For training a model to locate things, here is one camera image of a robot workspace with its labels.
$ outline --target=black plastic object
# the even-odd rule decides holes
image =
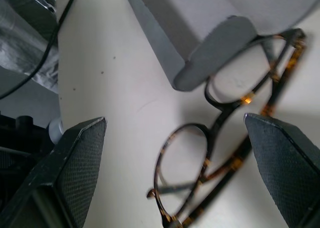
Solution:
[[[29,154],[39,152],[45,134],[45,128],[35,126],[32,117],[0,115],[0,147]]]
[[[289,123],[244,119],[259,172],[290,228],[320,227],[320,150]]]
[[[68,129],[0,214],[1,228],[83,227],[99,175],[105,118]]]

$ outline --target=white desk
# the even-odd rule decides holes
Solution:
[[[57,0],[60,13],[67,1]],[[308,51],[276,117],[298,125],[320,146],[320,10],[299,27],[308,35]],[[98,116],[108,120],[99,179],[84,227],[161,228],[155,201],[146,199],[160,147],[180,124],[210,125],[218,111],[205,101],[203,87],[192,93],[171,88],[127,0],[76,0],[59,35],[59,50],[64,126]],[[232,149],[241,140],[243,113],[227,123],[217,151],[222,146]],[[287,226],[251,155],[193,227]]]

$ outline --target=black wire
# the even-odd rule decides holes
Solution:
[[[21,81],[20,83],[18,83],[16,86],[14,86],[13,88],[9,89],[7,92],[3,93],[0,95],[0,100],[4,99],[5,97],[8,97],[9,95],[11,95],[12,93],[14,93],[15,91],[17,91],[19,88],[21,88],[23,85],[25,85],[27,82],[29,82],[35,75],[37,72],[39,72],[39,70],[42,68],[43,64],[45,63],[48,54],[50,52],[50,49],[52,47],[52,45],[55,43],[57,37],[58,37],[58,33],[60,31],[60,28],[62,26],[62,24],[64,23],[66,16],[73,4],[74,0],[69,0],[68,4],[66,5],[58,24],[56,25],[55,29],[53,30],[48,45],[46,46],[46,49],[43,53],[43,56],[38,64],[38,66],[35,68],[35,70],[27,77],[25,78],[23,81]]]

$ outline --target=eyeglasses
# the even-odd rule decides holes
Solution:
[[[153,189],[148,192],[147,198],[155,198],[161,213],[164,228],[189,227],[205,211],[210,202],[243,165],[246,157],[252,150],[248,136],[246,136],[238,148],[222,165],[218,166],[211,174],[205,175],[207,168],[211,164],[211,156],[222,126],[236,109],[250,104],[258,90],[270,79],[272,81],[271,95],[261,114],[265,116],[272,115],[279,95],[283,91],[293,71],[296,69],[297,62],[306,48],[305,37],[301,29],[290,29],[279,35],[258,36],[243,49],[237,57],[243,56],[243,54],[249,50],[255,53],[258,48],[262,49],[263,55],[267,60],[267,68],[263,73],[256,73],[255,77],[258,79],[251,79],[250,81],[255,85],[251,86],[249,92],[246,91],[246,93],[238,99],[230,96],[230,94],[225,95],[223,92],[242,92],[244,91],[243,88],[247,89],[248,87],[246,82],[244,84],[243,82],[238,83],[237,77],[232,76],[227,76],[226,79],[223,79],[223,76],[219,76],[219,73],[214,77],[208,78],[204,89],[204,96],[209,104],[221,111],[221,114],[216,118],[210,128],[203,124],[189,123],[176,129],[164,143],[156,162]],[[278,53],[275,53],[271,42],[278,40],[283,41],[284,45]],[[280,66],[285,62],[284,60],[290,50],[291,56],[284,67],[284,71],[279,75]],[[241,76],[246,77],[245,71],[241,72]],[[231,80],[236,81],[236,86],[233,90],[230,90]],[[224,86],[222,90],[217,88],[219,84]],[[202,153],[202,155],[199,155],[201,152],[199,152],[200,149],[198,149],[198,147],[204,147],[204,153]],[[172,156],[172,151],[180,151],[180,154],[178,156]],[[165,157],[168,157],[167,160],[171,162],[170,165],[166,164]],[[175,174],[176,166],[178,165],[183,173],[177,172],[177,174]],[[163,174],[164,168],[168,167],[170,167],[171,170],[167,172],[166,175],[167,177],[173,178],[170,182],[164,178]],[[187,218],[180,222],[179,218],[181,218],[182,214],[186,211],[186,207],[190,205],[197,189],[202,184],[218,178],[220,178],[219,182],[208,196],[189,213]],[[163,205],[166,195],[168,194],[175,194],[179,196],[180,200],[181,197],[183,197],[183,203],[178,205],[172,202],[172,199],[169,201],[169,204],[175,206],[174,212],[169,212]]]

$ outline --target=tortoiseshell glasses frame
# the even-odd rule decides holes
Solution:
[[[210,78],[207,80],[207,84],[204,90],[204,96],[208,103],[210,103],[215,108],[221,111],[221,114],[217,117],[211,128],[206,127],[203,124],[197,123],[190,123],[185,124],[179,127],[176,131],[174,131],[170,137],[167,139],[165,144],[163,145],[159,157],[156,162],[155,172],[154,172],[154,181],[153,185],[154,188],[151,189],[147,197],[148,198],[155,198],[159,211],[162,217],[162,225],[164,228],[187,228],[189,227],[207,208],[209,203],[217,196],[217,194],[223,189],[223,187],[228,183],[228,181],[232,178],[232,176],[239,170],[239,168],[243,165],[244,160],[252,150],[251,143],[249,137],[247,136],[242,143],[238,146],[238,148],[233,152],[233,154],[220,166],[218,167],[213,173],[209,175],[205,175],[208,165],[210,164],[210,158],[214,150],[214,145],[216,138],[219,134],[219,131],[228,117],[239,107],[242,105],[249,104],[256,92],[266,83],[266,81],[271,78],[272,79],[272,93],[269,97],[267,104],[265,105],[264,109],[262,110],[261,114],[266,116],[271,116],[275,107],[275,104],[279,98],[280,93],[283,91],[283,88],[289,78],[291,77],[293,71],[297,66],[297,62],[300,59],[301,55],[305,50],[305,34],[304,32],[297,28],[297,29],[290,29],[285,31],[279,35],[271,35],[271,36],[258,36],[254,39],[243,51],[247,50],[250,47],[253,47],[257,44],[263,44],[265,42],[270,41],[271,39],[283,39],[285,41],[285,45],[277,58],[271,59],[267,55],[267,51],[265,53],[267,55],[270,69],[263,77],[263,79],[252,89],[250,93],[246,96],[242,97],[239,100],[230,103],[219,103],[210,95],[209,93],[209,86],[210,86]],[[288,52],[290,47],[294,48],[294,51],[289,59],[288,63],[286,64],[285,70],[282,73],[282,76],[279,77],[277,75],[277,69],[279,67],[280,62],[282,61],[285,54]],[[167,147],[173,141],[175,136],[180,133],[181,131],[189,128],[189,127],[197,127],[200,129],[206,137],[207,140],[207,149],[206,149],[206,156],[203,161],[203,165],[201,171],[198,175],[198,178],[195,182],[190,182],[187,184],[175,185],[175,186],[158,186],[158,178],[160,172],[160,164],[163,158],[164,153],[166,152]],[[193,198],[197,188],[201,186],[201,184],[211,181],[219,176],[224,174],[223,178],[220,182],[212,189],[209,195],[189,214],[189,216],[180,223],[178,218],[185,210],[186,206],[190,203],[191,199]],[[160,195],[161,194],[169,194],[169,193],[176,193],[183,190],[189,189],[191,190],[189,196],[186,198],[183,205],[179,208],[178,212],[173,216],[169,215],[169,213],[164,209]]]

